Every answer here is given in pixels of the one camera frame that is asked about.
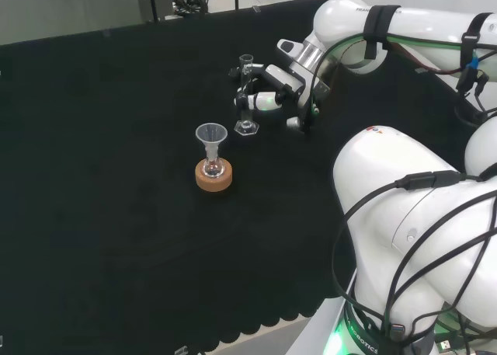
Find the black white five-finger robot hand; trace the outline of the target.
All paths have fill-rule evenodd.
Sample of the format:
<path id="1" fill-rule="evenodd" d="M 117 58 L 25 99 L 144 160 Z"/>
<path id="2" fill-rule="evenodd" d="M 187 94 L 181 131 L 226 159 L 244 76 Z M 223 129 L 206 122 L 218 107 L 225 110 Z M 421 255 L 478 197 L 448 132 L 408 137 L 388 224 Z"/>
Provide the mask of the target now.
<path id="1" fill-rule="evenodd" d="M 330 92 L 324 82 L 297 63 L 289 72 L 274 64 L 240 65 L 232 68 L 228 76 L 241 83 L 234 100 L 239 110 L 273 112 L 285 102 L 292 102 L 297 115 L 287 120 L 287 126 L 304 133 L 314 123 L 318 102 Z"/>

